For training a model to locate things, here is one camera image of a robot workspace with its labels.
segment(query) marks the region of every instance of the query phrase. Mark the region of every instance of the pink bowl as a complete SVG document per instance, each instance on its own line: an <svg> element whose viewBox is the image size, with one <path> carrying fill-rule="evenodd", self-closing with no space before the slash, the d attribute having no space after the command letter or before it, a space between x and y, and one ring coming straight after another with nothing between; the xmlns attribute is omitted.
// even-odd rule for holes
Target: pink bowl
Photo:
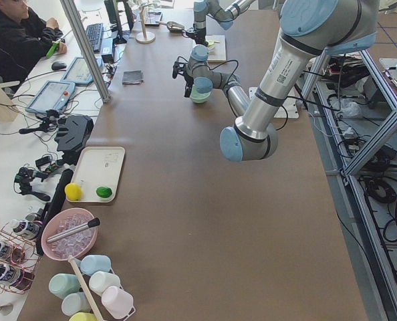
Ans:
<svg viewBox="0 0 397 321"><path fill-rule="evenodd" d="M82 221L81 223L85 223L91 219L94 218L93 214L91 214L88 210L86 209L81 209L79 207L73 208L73 209L66 209L65 211L60 212L57 214L50 222L45 226L43 234L41 236L41 246L43 248L44 254L48 256L51 259L54 259L56 261L67 261L68 258L63 258L60 256L58 253L54 252L51 250L51 245L52 243L47 243L47 238L49 238L52 235L55 235L57 233L57 230L59 229L60 222L66 219L69 219L70 217L73 217L74 214L85 214L87 215L87 220ZM81 247L78 249L76 252L72 253L72 256L74 257L81 257L85 255L89 250L93 247L94 243L96 242L96 238L98 237L98 229L97 227L91 228L91 231L93 231L92 238L85 247Z"/></svg>

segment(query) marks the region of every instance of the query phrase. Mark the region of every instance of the brown table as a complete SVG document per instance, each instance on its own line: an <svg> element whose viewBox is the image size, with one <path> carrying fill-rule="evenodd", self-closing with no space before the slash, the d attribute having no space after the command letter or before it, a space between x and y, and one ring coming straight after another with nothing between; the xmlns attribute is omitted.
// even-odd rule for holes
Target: brown table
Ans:
<svg viewBox="0 0 397 321"><path fill-rule="evenodd" d="M189 26L192 12L169 10L164 20ZM275 12L246 12L226 32L208 22L209 33L226 35L244 89L256 86L273 53ZM102 221L90 253L112 259L135 299L131 320L367 320L308 115L289 120L271 158L230 163L219 150L234 122L225 97L183 98L172 65L191 42L164 26L152 32L155 42L128 44L89 140L126 149L117 197L84 206ZM121 85L122 72L137 69L145 82ZM19 320L68 319L47 289L60 272L69 264L41 261Z"/></svg>

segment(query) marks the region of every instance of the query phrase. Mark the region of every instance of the computer mouse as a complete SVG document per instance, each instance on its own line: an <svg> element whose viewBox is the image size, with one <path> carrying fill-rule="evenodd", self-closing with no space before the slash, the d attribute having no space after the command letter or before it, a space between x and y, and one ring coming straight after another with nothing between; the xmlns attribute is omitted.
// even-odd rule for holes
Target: computer mouse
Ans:
<svg viewBox="0 0 397 321"><path fill-rule="evenodd" d="M61 70L66 68L66 64L64 62L54 62L51 64L51 70Z"/></svg>

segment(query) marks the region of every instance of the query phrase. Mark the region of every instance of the keyboard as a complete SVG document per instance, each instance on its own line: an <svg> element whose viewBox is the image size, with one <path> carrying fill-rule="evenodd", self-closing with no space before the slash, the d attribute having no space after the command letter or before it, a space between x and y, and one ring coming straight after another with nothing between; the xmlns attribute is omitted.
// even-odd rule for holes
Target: keyboard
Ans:
<svg viewBox="0 0 397 321"><path fill-rule="evenodd" d="M94 23L86 27L86 35L87 38L89 38L89 42L92 45L93 51L100 51L103 32L104 32L103 23Z"/></svg>

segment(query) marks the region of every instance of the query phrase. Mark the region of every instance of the white cup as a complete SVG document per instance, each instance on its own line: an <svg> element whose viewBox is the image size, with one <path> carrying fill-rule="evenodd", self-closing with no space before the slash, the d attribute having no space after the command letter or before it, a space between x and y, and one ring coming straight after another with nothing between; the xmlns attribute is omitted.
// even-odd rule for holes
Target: white cup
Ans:
<svg viewBox="0 0 397 321"><path fill-rule="evenodd" d="M71 293L62 301L62 312L66 316L73 316L77 312L89 312L91 309L84 292Z"/></svg>
<svg viewBox="0 0 397 321"><path fill-rule="evenodd" d="M97 295L102 296L104 291L110 286L121 286L120 278L112 273L98 271L93 273L89 281L89 287L91 291Z"/></svg>
<svg viewBox="0 0 397 321"><path fill-rule="evenodd" d="M115 319L125 318L133 309L133 296L116 286L110 286L102 294L102 305Z"/></svg>

